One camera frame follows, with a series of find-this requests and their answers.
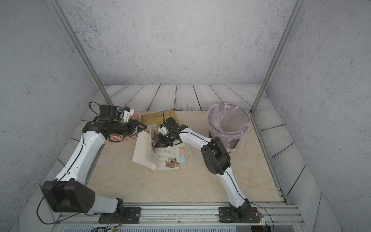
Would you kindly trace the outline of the illustrated children's story book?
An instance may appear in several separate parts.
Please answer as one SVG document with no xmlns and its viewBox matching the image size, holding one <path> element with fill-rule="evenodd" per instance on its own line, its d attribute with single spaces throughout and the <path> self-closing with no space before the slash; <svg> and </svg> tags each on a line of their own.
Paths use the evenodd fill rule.
<svg viewBox="0 0 371 232">
<path fill-rule="evenodd" d="M 152 171 L 179 169 L 179 148 L 155 148 L 157 141 L 158 134 L 152 129 L 139 133 L 132 161 Z"/>
</svg>

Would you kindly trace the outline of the green sticky note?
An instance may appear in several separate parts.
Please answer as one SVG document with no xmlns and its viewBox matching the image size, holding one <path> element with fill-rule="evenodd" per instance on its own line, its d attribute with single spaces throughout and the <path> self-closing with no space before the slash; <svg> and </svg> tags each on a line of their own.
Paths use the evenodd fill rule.
<svg viewBox="0 0 371 232">
<path fill-rule="evenodd" d="M 185 143 L 180 143 L 180 144 L 177 145 L 177 147 L 179 147 L 179 148 L 184 148 L 185 145 L 186 145 Z"/>
</svg>

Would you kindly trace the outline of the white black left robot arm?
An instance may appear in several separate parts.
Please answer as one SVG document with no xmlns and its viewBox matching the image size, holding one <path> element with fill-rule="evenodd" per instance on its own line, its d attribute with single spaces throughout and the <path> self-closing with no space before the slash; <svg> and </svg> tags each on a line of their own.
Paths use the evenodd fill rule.
<svg viewBox="0 0 371 232">
<path fill-rule="evenodd" d="M 87 184 L 106 140 L 112 135 L 132 137 L 146 126 L 132 119 L 134 110 L 129 107 L 101 105 L 97 116 L 82 129 L 78 146 L 67 164 L 52 181 L 41 186 L 42 201 L 55 213 L 94 215 L 99 223 L 122 223 L 127 213 L 122 199 L 96 194 Z"/>
</svg>

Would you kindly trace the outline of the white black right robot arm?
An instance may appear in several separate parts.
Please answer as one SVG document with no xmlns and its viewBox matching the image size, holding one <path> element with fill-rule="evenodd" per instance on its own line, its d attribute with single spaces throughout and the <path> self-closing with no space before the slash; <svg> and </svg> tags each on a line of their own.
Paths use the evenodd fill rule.
<svg viewBox="0 0 371 232">
<path fill-rule="evenodd" d="M 172 147 L 175 141 L 179 141 L 201 151 L 206 168 L 221 181 L 236 219 L 242 220 L 252 212 L 250 202 L 240 190 L 232 173 L 231 157 L 218 137 L 202 136 L 186 125 L 178 125 L 172 117 L 166 119 L 158 131 L 157 148 Z"/>
</svg>

